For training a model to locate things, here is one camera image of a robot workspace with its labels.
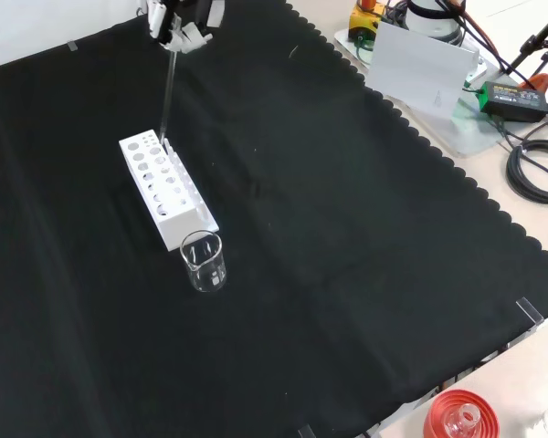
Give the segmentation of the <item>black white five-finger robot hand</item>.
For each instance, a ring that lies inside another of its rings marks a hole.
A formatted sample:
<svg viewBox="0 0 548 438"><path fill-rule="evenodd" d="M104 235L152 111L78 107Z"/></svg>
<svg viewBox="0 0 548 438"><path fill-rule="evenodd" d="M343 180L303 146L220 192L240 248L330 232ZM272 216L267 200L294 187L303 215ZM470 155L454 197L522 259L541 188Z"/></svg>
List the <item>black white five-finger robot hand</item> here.
<svg viewBox="0 0 548 438"><path fill-rule="evenodd" d="M147 16L149 35L161 47L174 53L190 53L213 37L225 15L226 2L218 0L141 1Z"/></svg>

